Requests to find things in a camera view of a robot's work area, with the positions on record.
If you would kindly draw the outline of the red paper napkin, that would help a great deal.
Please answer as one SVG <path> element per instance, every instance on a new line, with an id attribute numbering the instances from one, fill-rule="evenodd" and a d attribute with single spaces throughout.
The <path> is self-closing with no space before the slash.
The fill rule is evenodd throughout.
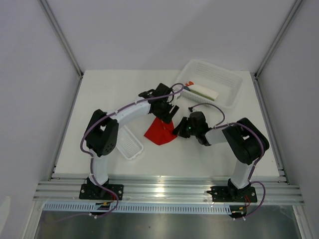
<path id="1" fill-rule="evenodd" d="M 164 145 L 177 138 L 177 136 L 172 133 L 173 130 L 174 124 L 172 121 L 165 123 L 159 118 L 155 118 L 144 134 L 144 137 L 156 145 Z"/>

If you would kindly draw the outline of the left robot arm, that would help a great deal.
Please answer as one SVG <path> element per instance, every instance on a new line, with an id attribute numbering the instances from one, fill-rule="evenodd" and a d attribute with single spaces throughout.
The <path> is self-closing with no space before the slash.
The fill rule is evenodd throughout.
<path id="1" fill-rule="evenodd" d="M 80 150 L 90 155 L 89 180 L 93 183 L 91 194 L 97 199 L 107 196 L 109 176 L 108 155 L 116 147 L 119 130 L 139 117 L 153 114 L 165 123 L 170 123 L 179 107 L 173 105 L 174 96 L 183 90 L 182 83 L 171 87 L 160 83 L 156 89 L 144 91 L 127 105 L 111 111 L 95 110 L 80 142 Z"/>

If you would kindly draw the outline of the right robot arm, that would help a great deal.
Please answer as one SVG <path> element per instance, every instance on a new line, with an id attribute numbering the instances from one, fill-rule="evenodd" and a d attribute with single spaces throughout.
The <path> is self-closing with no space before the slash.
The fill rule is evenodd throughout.
<path id="1" fill-rule="evenodd" d="M 183 138 L 194 136 L 204 146 L 219 143 L 230 146 L 237 162 L 228 180 L 226 195 L 233 201 L 239 201 L 245 196 L 251 187 L 257 163 L 270 147 L 266 137 L 247 118 L 209 127 L 203 112 L 193 112 L 183 117 L 172 133 Z"/>

